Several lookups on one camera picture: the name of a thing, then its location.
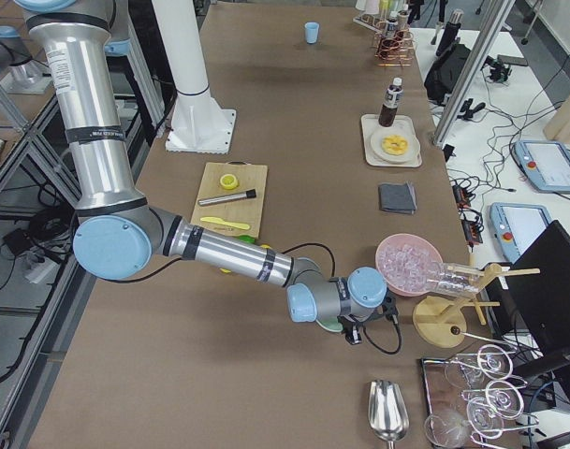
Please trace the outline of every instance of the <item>metal scoop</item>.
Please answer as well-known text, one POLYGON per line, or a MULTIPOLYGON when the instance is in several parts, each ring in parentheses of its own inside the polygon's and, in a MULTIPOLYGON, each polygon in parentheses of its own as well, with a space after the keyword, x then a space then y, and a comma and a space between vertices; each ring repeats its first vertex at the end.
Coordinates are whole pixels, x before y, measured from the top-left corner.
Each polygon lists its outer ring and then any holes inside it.
POLYGON ((394 442, 405 436, 409 418, 397 384, 380 379, 372 381, 368 419, 376 436, 386 442, 387 449, 393 449, 394 442))

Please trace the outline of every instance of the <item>wooden cutting board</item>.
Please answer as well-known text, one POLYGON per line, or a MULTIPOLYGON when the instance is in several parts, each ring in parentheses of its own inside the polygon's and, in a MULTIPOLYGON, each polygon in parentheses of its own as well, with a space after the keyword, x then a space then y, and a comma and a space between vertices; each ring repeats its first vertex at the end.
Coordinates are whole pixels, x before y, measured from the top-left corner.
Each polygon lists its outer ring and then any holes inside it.
POLYGON ((219 164, 209 162, 203 171, 199 191, 195 200, 195 208, 191 217, 191 223, 200 225, 225 236, 247 235, 253 238, 259 237, 259 227, 264 207, 266 194, 266 178, 268 166, 256 166, 252 164, 219 164), (233 190, 225 190, 220 185, 220 177, 230 173, 239 180, 239 186, 233 190), (227 194, 236 194, 246 190, 256 189, 257 197, 231 201, 229 203, 199 206, 200 199, 227 194), (220 217, 229 222, 247 223, 249 230, 240 230, 224 224, 201 222, 201 217, 220 217))

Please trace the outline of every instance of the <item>white plate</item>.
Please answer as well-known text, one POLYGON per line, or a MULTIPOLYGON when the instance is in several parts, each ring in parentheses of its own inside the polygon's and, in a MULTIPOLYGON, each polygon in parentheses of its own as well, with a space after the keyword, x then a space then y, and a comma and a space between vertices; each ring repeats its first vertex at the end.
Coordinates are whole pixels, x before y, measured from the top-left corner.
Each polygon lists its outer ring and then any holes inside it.
POLYGON ((379 158, 391 164, 405 164, 415 160, 419 155, 419 141, 416 136, 407 133, 405 129, 394 124, 388 127, 378 126, 370 136, 370 146, 379 158), (391 135, 398 135, 407 139, 407 151, 404 154, 388 154, 382 149, 382 139, 391 135))

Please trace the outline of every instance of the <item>pink bowl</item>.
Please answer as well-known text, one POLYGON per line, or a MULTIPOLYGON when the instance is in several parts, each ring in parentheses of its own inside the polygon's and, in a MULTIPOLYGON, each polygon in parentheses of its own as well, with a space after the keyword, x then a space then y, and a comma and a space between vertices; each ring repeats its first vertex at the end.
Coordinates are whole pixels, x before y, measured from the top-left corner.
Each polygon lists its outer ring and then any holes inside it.
POLYGON ((418 297, 425 289, 428 268, 443 258, 427 240, 413 234, 394 234, 382 240, 376 250, 376 268, 388 288, 403 297, 418 297))

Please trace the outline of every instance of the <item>white tray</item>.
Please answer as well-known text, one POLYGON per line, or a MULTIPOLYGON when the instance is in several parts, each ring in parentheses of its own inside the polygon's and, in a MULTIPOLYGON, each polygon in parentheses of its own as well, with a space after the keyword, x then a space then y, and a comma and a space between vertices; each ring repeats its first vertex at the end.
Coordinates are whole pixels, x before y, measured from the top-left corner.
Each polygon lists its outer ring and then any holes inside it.
MULTIPOLYGON (((399 134, 408 138, 416 138, 416 130, 412 119, 406 115, 398 115, 393 123, 394 131, 392 134, 399 134)), ((382 133, 383 126, 378 124, 377 114, 366 114, 361 116, 361 134, 363 135, 363 149, 366 155, 366 162, 374 167, 410 167, 416 168, 422 165, 422 156, 420 155, 419 141, 416 139, 417 147, 412 148, 415 156, 408 161, 389 162, 383 159, 378 152, 373 149, 371 137, 374 133, 382 133)))

